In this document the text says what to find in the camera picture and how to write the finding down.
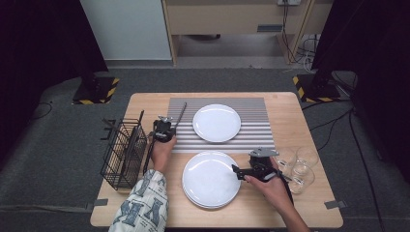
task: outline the glass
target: glass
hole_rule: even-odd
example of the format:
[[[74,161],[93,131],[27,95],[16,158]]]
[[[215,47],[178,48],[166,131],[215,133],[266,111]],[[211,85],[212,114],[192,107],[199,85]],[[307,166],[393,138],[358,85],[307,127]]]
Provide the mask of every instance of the glass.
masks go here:
[[[296,152],[296,161],[308,167],[313,167],[319,162],[319,155],[317,155],[316,149],[312,147],[301,147]]]
[[[290,190],[295,194],[300,194],[314,182],[314,173],[310,167],[297,161],[292,168],[290,178],[292,179],[289,182]]]
[[[292,167],[296,162],[296,153],[288,147],[277,148],[278,156],[275,161],[278,163],[279,170],[286,176],[289,176]]]

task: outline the table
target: table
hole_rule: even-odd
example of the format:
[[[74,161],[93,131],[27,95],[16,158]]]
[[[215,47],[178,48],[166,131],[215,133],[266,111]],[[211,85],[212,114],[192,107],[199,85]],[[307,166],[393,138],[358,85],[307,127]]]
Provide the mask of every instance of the table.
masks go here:
[[[293,93],[141,93],[131,97],[125,118],[139,117],[145,110],[142,126],[152,129],[158,115],[165,115],[172,98],[263,98],[276,146],[297,149],[314,143],[298,98]],[[195,154],[173,154],[166,173],[169,212],[167,227],[186,228],[278,228],[285,227],[278,212],[267,204],[263,195],[242,182],[235,199],[217,210],[204,210],[191,203],[182,189],[182,173]],[[249,167],[248,154],[228,154],[240,167]],[[343,224],[338,208],[328,210],[324,204],[335,200],[321,161],[314,167],[315,182],[299,195],[293,195],[295,207],[309,227],[338,228]],[[107,205],[96,206],[91,216],[94,226],[109,226],[115,212],[127,198],[129,189],[114,190],[106,181],[98,199]]]
[[[290,6],[282,39],[284,9],[272,0],[162,0],[171,56],[177,63],[181,35],[278,33],[288,64],[303,35],[321,34],[334,0],[301,0]]]

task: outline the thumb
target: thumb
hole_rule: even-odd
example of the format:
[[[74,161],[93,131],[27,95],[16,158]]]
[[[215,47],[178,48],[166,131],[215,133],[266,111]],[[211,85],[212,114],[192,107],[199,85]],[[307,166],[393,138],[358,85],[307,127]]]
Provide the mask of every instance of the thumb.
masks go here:
[[[254,178],[254,177],[252,177],[252,176],[248,176],[248,175],[245,175],[245,180],[248,182],[248,183],[250,183],[251,185],[253,185],[254,187],[256,187],[257,189],[259,189],[259,190],[262,190],[263,188],[262,188],[262,182],[261,181],[259,181],[257,178]]]

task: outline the yellow and black striped tape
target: yellow and black striped tape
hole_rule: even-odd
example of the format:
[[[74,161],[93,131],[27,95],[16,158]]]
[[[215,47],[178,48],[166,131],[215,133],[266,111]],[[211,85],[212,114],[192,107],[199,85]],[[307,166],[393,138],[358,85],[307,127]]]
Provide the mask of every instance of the yellow and black striped tape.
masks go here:
[[[104,99],[99,99],[99,100],[89,100],[89,99],[75,100],[75,101],[73,101],[73,104],[109,103],[109,101],[112,98],[112,95],[114,95],[115,89],[117,88],[117,85],[118,85],[119,81],[120,81],[120,78],[114,78],[112,80],[110,89],[107,92],[106,97]]]
[[[298,90],[299,98],[302,102],[336,102],[340,100],[340,98],[308,98],[305,96],[304,88],[302,87],[298,76],[293,77],[293,83]]]

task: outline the wire basket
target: wire basket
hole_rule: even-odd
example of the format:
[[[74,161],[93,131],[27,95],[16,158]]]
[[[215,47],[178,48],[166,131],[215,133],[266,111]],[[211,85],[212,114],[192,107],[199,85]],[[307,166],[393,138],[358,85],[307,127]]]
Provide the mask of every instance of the wire basket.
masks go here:
[[[138,180],[148,138],[136,119],[123,119],[111,136],[101,174],[117,189],[132,189]]]

